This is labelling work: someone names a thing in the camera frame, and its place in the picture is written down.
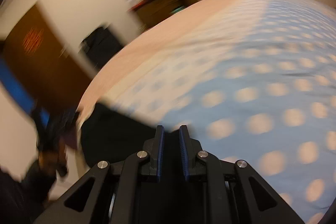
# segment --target polka dot bed sheet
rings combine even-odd
[[[336,197],[335,46],[329,7],[240,0],[105,97],[151,124],[189,125],[220,159],[245,159],[313,224]]]

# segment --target bed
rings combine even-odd
[[[153,126],[189,125],[317,223],[336,196],[335,42],[336,13],[312,0],[202,0],[105,65],[80,123],[102,100]]]

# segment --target wooden dresser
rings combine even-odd
[[[149,29],[173,15],[175,11],[197,1],[199,0],[143,0],[131,10],[144,24],[144,29]]]

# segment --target brown door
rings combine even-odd
[[[6,38],[3,57],[27,92],[51,114],[77,106],[91,82],[36,5]]]

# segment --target metal screw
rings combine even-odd
[[[99,167],[100,169],[104,169],[104,168],[107,167],[107,166],[108,166],[107,161],[102,160],[102,161],[98,162],[98,167]]]
[[[201,158],[206,158],[209,154],[207,151],[199,151],[198,152],[198,155],[201,157]]]
[[[145,158],[147,157],[148,153],[146,151],[139,151],[136,154],[139,158]]]
[[[237,165],[238,165],[240,168],[245,168],[245,167],[247,166],[247,162],[244,161],[244,160],[238,160]]]

